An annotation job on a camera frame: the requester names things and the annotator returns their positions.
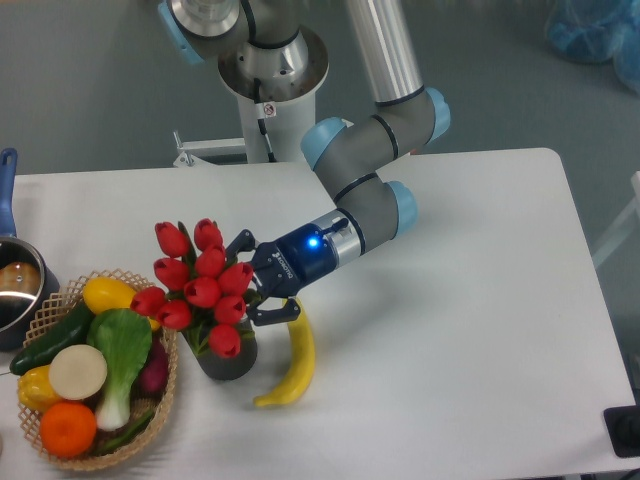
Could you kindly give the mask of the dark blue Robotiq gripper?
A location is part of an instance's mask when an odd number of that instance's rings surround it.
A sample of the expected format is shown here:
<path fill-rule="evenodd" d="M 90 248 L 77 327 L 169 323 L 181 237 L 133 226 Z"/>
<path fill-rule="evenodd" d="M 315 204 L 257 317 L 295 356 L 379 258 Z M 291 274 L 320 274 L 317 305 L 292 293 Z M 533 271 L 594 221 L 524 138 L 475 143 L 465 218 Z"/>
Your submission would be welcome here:
<path fill-rule="evenodd" d="M 225 248 L 228 263 L 249 262 L 253 282 L 262 298 L 293 297 L 339 267 L 333 236 L 344 224 L 321 228 L 305 224 L 270 242 L 259 242 L 249 229 L 241 230 Z M 251 308 L 247 316 L 258 327 L 289 323 L 298 319 L 301 306 L 287 298 L 273 310 Z"/>

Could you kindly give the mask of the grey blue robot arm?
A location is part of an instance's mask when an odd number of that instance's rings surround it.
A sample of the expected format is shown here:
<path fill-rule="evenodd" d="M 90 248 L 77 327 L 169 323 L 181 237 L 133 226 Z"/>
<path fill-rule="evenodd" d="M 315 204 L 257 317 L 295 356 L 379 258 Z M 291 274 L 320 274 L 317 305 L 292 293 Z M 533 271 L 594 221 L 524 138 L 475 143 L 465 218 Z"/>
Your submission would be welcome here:
<path fill-rule="evenodd" d="M 190 63 L 218 61 L 237 100 L 247 160 L 306 162 L 334 209 L 271 242 L 249 231 L 229 246 L 248 252 L 261 299 L 280 298 L 271 311 L 247 310 L 256 325 L 295 320 L 304 287 L 411 228 L 417 205 L 399 182 L 378 170 L 438 138 L 449 127 L 442 94 L 424 85 L 397 1 L 346 5 L 376 111 L 348 125 L 317 120 L 315 94 L 328 72 L 321 39 L 303 26 L 293 1 L 163 1 L 158 11 Z"/>

